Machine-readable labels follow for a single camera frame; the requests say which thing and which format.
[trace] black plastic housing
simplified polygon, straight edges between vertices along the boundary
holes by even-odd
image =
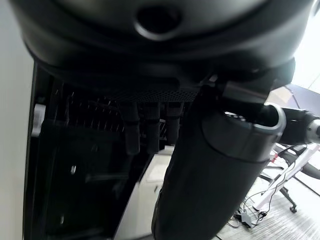
[[[313,0],[267,1],[219,30],[154,42],[124,33],[121,27],[92,24],[87,16],[73,15],[55,1],[10,2],[26,46],[47,71],[75,82],[79,71],[90,79],[99,77],[106,82],[116,74],[137,85],[139,78],[131,76],[161,76],[191,84],[203,80],[213,69],[248,71],[286,63],[302,39],[313,5]],[[112,2],[121,5],[123,1]],[[228,1],[222,12],[227,14],[233,2]],[[141,2],[135,7],[144,6]],[[117,17],[121,23],[122,16]]]
[[[200,94],[195,100],[166,171],[153,218],[156,240],[212,239],[269,162],[286,127],[279,107],[264,106],[269,114],[262,125],[259,118],[248,122],[205,99]]]

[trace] gray carpet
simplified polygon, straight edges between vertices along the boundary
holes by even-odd
[[[268,182],[258,178],[248,196],[265,190]],[[320,197],[292,178],[285,184],[291,198],[297,204],[297,213],[289,210],[291,203],[280,193],[276,193],[271,202],[270,212],[253,229],[240,224],[234,229],[226,225],[217,235],[222,240],[320,240]],[[252,206],[259,195],[247,201]],[[251,208],[252,222],[255,223],[257,213]],[[152,237],[141,240],[152,240]]]

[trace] chair caster wheel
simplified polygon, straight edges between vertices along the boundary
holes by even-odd
[[[293,214],[295,214],[295,213],[297,212],[297,209],[292,206],[292,207],[290,207],[290,211],[291,211]]]

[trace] black panel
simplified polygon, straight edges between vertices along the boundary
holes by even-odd
[[[234,1],[228,2],[224,11],[234,9]],[[119,73],[137,66],[136,73],[153,77],[162,71],[154,69],[150,62],[176,68],[173,63],[197,64],[196,61],[211,59],[219,67],[241,70],[283,64],[292,58],[301,41],[313,2],[268,1],[241,21],[227,24],[223,31],[200,31],[192,37],[159,43],[86,24],[53,1],[11,0],[26,45],[39,63],[80,71],[98,66],[106,69],[115,63]],[[205,6],[194,3],[197,8]]]
[[[131,35],[137,25],[170,38],[220,30],[245,18],[267,0],[53,0],[61,8],[86,22]]]
[[[118,201],[129,179],[130,164],[119,133],[45,121],[32,240],[99,229],[112,237],[123,212]]]

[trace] black cable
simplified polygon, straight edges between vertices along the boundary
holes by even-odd
[[[277,153],[277,154],[278,154],[278,157],[281,158],[282,153],[285,153],[285,152],[287,152],[288,150],[292,150],[293,147],[294,147],[294,146],[288,146],[287,148],[281,150],[280,152]]]
[[[299,106],[299,103],[298,103],[298,101],[297,101],[297,99],[296,99],[295,93],[294,93],[290,88],[288,88],[287,86],[284,86],[284,87],[292,94],[292,97],[293,97],[293,100],[294,100],[296,106],[297,106],[299,109],[301,109],[301,107]]]
[[[243,207],[244,207],[244,208],[247,207],[247,209],[249,209],[249,211],[250,211],[256,218],[258,218],[258,216],[256,216],[255,212],[252,211],[252,210],[250,209],[250,207],[249,207],[247,204],[245,204],[244,201],[242,201],[242,202],[243,202]]]
[[[294,160],[292,169],[294,169],[295,166],[296,166],[296,159]],[[290,173],[290,172],[286,172],[286,173],[284,174],[283,180],[282,180],[281,182],[279,182],[279,183],[275,186],[275,188],[273,188],[273,189],[275,189],[275,190],[274,190],[273,194],[272,194],[271,197],[270,197],[270,201],[269,201],[269,205],[268,205],[268,210],[267,210],[267,211],[261,211],[261,212],[258,213],[256,223],[253,223],[253,227],[250,227],[251,229],[254,229],[256,226],[258,226],[258,223],[261,222],[261,221],[264,219],[265,216],[267,216],[267,214],[269,213],[269,211],[270,211],[270,209],[271,209],[271,201],[272,201],[272,198],[273,198],[273,196],[276,194],[278,186],[281,185],[281,184],[283,184],[283,183],[286,181],[286,175],[287,175],[288,173]],[[243,211],[246,212],[246,203],[247,203],[247,201],[248,201],[250,198],[252,198],[253,196],[255,196],[255,195],[257,195],[257,194],[265,193],[266,191],[269,191],[269,190],[271,190],[271,189],[267,189],[267,190],[265,190],[265,191],[257,192],[256,194],[253,194],[253,195],[251,195],[250,197],[248,197],[248,198],[244,201],[244,203],[243,203]]]

